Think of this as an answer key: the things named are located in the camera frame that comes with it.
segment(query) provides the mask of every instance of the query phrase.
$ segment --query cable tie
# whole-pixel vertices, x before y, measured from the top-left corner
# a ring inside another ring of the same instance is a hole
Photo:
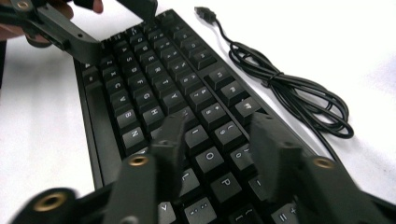
[[[273,74],[270,78],[268,78],[268,80],[262,80],[262,85],[263,85],[265,88],[268,88],[268,87],[271,85],[272,79],[273,79],[274,77],[277,77],[277,76],[280,76],[280,75],[285,75],[285,74],[284,74],[283,72],[275,73],[275,74]]]

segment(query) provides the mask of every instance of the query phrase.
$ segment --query hand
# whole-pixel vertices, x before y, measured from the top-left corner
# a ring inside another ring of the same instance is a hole
[[[48,2],[59,10],[62,14],[66,16],[67,19],[73,18],[73,9],[67,5],[67,3],[63,0],[48,0]],[[0,5],[10,5],[9,0],[0,0]],[[92,10],[96,13],[103,12],[103,3],[102,0],[94,0]],[[24,32],[21,27],[13,26],[13,25],[4,25],[0,24],[0,41],[7,40],[9,38],[24,35]],[[44,37],[37,36],[35,39],[36,42],[46,43],[48,42]]]

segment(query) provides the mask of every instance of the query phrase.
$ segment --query white table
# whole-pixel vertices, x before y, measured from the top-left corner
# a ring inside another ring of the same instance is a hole
[[[75,8],[73,22],[104,39],[140,20],[114,0],[101,16]],[[210,7],[226,34],[264,53],[286,74],[305,77],[341,96],[350,109],[352,139],[327,139],[356,183],[396,203],[396,3],[382,1],[162,0],[224,59],[228,46],[193,7]],[[260,96],[318,154],[312,133],[249,78]],[[92,171],[72,58],[55,47],[8,41],[0,94],[0,223],[44,189],[93,191]]]

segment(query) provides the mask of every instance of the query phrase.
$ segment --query cable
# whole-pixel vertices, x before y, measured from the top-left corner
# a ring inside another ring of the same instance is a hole
[[[316,82],[285,75],[280,72],[262,53],[228,38],[216,19],[216,14],[207,7],[196,7],[196,13],[207,23],[215,23],[221,36],[230,44],[230,59],[248,75],[259,78],[262,85],[271,89],[276,99],[300,122],[305,124],[340,163],[340,159],[322,133],[330,133],[340,138],[351,138],[354,134],[347,123],[347,104],[336,94],[327,91]]]

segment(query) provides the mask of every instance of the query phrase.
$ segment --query black keyboard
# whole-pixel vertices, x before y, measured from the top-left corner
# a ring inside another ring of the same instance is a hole
[[[267,202],[250,158],[252,114],[276,113],[175,11],[155,22],[104,40],[96,66],[75,61],[95,187],[144,153],[166,116],[184,112],[183,187],[159,204],[160,223],[296,223],[293,203]]]

